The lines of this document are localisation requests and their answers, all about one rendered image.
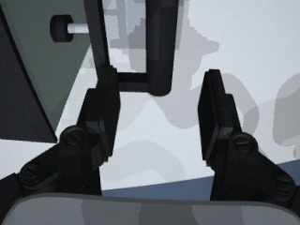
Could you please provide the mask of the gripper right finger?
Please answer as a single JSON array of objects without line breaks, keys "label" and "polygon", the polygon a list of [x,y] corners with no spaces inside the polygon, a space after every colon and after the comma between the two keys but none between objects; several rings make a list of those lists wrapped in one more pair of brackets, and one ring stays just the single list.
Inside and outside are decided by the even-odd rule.
[{"label": "gripper right finger", "polygon": [[252,135],[242,132],[219,69],[204,72],[198,118],[202,160],[215,172],[210,201],[271,203],[300,217],[300,186],[259,152]]}]

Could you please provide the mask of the grey metal base plate with bolts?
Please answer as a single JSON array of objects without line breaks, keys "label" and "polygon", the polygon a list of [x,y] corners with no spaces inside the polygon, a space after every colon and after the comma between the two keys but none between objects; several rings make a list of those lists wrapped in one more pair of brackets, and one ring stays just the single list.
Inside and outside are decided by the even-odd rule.
[{"label": "grey metal base plate with bolts", "polygon": [[[145,49],[145,0],[102,0],[109,49]],[[184,0],[179,0],[175,49],[179,51]]]}]

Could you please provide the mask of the grey-green box with black lid and pull handle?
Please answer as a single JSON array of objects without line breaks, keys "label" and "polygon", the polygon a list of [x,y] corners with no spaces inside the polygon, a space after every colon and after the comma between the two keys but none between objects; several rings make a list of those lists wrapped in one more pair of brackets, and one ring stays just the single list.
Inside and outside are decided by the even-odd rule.
[{"label": "grey-green box with black lid and pull handle", "polygon": [[[146,74],[117,72],[120,92],[170,94],[178,5],[145,0]],[[98,78],[110,65],[102,0],[0,0],[1,140],[57,143],[90,43]]]}]

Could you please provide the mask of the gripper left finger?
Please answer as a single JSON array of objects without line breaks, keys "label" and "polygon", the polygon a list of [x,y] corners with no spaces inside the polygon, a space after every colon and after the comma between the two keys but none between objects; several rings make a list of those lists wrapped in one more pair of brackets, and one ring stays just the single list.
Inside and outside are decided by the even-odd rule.
[{"label": "gripper left finger", "polygon": [[0,179],[0,225],[14,203],[39,193],[102,196],[99,167],[113,156],[120,109],[117,68],[102,65],[96,88],[86,91],[76,125],[65,128],[59,143],[20,172]]}]

